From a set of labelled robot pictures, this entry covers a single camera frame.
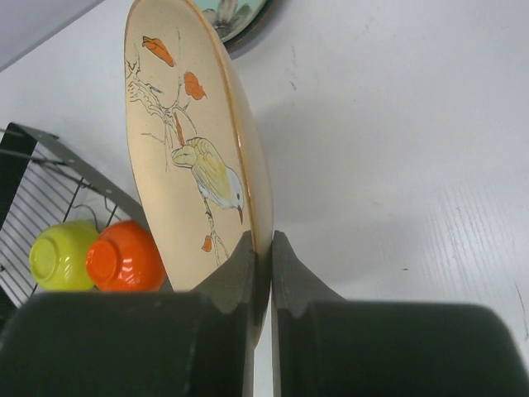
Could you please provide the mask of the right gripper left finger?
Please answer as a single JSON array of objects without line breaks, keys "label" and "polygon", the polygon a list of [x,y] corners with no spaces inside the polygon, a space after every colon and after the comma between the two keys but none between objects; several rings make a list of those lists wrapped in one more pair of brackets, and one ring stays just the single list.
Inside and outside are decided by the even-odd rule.
[{"label": "right gripper left finger", "polygon": [[255,267],[251,232],[244,232],[228,260],[193,289],[201,312],[184,396],[253,395]]}]

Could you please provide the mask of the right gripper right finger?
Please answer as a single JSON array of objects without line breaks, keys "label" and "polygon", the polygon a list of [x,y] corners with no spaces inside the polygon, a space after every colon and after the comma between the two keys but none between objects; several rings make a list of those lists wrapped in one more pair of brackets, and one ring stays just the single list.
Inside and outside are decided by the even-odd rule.
[{"label": "right gripper right finger", "polygon": [[370,396],[371,303],[344,299],[327,286],[280,231],[271,287],[275,395]]}]

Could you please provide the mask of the mint green flower plate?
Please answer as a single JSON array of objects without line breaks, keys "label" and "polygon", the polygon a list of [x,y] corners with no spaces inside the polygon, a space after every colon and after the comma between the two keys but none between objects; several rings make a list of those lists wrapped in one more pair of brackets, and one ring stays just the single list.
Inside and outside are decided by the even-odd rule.
[{"label": "mint green flower plate", "polygon": [[255,26],[276,3],[269,0],[194,1],[223,43],[235,40]]}]

